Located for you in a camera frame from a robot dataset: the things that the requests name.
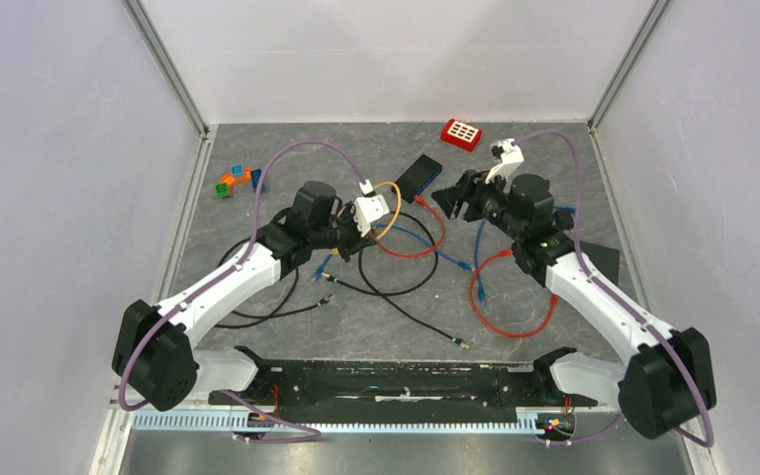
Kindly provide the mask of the black network switch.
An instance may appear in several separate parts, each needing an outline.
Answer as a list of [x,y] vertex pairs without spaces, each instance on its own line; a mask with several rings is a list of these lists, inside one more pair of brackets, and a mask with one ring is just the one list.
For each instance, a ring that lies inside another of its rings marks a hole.
[[400,196],[407,203],[414,203],[441,173],[443,165],[426,154],[421,154],[395,181]]

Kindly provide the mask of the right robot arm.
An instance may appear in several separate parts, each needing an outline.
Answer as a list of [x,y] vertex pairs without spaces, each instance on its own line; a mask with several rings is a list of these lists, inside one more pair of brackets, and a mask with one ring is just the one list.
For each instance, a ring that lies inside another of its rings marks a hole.
[[511,239],[506,253],[521,271],[569,303],[616,352],[617,363],[563,347],[534,362],[531,388],[545,404],[581,396],[617,411],[640,435],[655,439],[701,418],[703,446],[713,445],[716,406],[711,349],[695,328],[683,331],[630,299],[567,235],[573,216],[555,206],[548,180],[522,174],[487,181],[466,171],[432,193],[449,219],[485,220]]

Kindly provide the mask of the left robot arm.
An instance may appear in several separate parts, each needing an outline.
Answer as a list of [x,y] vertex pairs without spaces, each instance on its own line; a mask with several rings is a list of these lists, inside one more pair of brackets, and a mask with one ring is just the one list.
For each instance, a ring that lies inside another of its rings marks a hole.
[[[341,202],[330,185],[308,181],[290,207],[258,228],[217,269],[157,304],[131,303],[111,362],[121,378],[120,406],[168,411],[201,387],[234,389],[249,404],[264,401],[271,379],[251,358],[203,353],[198,343],[241,303],[307,263],[314,251],[335,249],[350,257],[370,244],[373,224],[389,215],[390,207],[371,186],[362,191]],[[205,375],[216,379],[202,385],[198,380]]]

